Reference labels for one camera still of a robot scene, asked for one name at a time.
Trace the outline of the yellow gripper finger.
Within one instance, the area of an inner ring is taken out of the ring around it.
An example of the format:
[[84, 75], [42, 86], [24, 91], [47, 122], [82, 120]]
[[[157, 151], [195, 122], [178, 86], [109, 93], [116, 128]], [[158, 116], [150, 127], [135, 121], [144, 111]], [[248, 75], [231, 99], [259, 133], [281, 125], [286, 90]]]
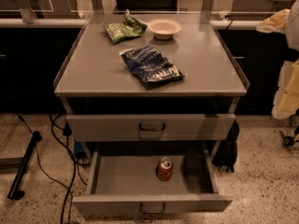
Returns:
[[299, 61], [285, 61], [278, 78], [278, 90], [275, 94], [272, 116], [275, 119], [287, 119], [299, 109]]
[[271, 17], [260, 22], [256, 30], [262, 33], [281, 33], [284, 34], [289, 28], [289, 9], [283, 9], [276, 12]]

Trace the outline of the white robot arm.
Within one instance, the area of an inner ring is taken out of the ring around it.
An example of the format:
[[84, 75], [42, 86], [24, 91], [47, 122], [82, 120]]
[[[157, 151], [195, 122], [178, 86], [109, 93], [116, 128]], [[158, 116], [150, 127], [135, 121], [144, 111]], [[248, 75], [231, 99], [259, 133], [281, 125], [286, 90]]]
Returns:
[[[291, 9], [283, 9], [260, 22], [256, 30], [262, 33], [281, 33], [287, 45], [299, 51], [299, 0]], [[271, 111], [275, 119], [287, 119], [299, 110], [299, 60], [285, 61], [278, 78], [278, 90]]]

